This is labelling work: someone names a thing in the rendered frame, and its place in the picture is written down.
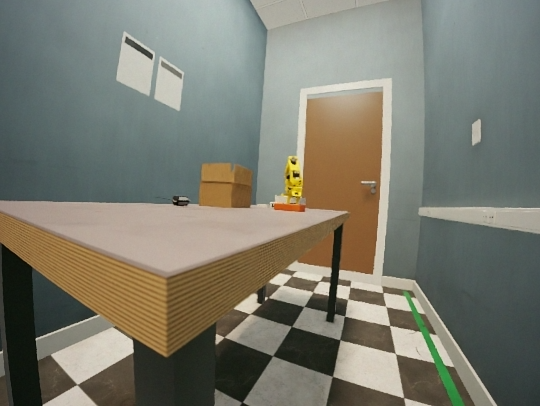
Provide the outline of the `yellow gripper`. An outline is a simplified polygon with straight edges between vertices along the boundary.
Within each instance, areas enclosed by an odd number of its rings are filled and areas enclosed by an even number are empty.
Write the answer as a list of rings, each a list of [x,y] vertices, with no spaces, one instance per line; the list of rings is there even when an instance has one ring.
[[[294,192],[296,191],[296,192]],[[294,192],[294,193],[293,193]],[[300,193],[301,192],[301,193]],[[302,188],[299,188],[297,186],[293,186],[293,187],[289,187],[289,190],[288,190],[288,197],[287,197],[287,204],[289,204],[290,202],[290,198],[291,198],[291,195],[293,197],[296,197],[296,204],[298,204],[301,196],[302,196]]]

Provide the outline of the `orange digital multimeter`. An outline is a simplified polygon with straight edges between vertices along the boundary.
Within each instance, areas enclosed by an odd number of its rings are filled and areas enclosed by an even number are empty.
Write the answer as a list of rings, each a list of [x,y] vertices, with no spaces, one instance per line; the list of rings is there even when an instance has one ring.
[[[290,203],[274,203],[274,210],[284,210],[284,211],[296,211],[296,212],[305,212],[305,205]]]

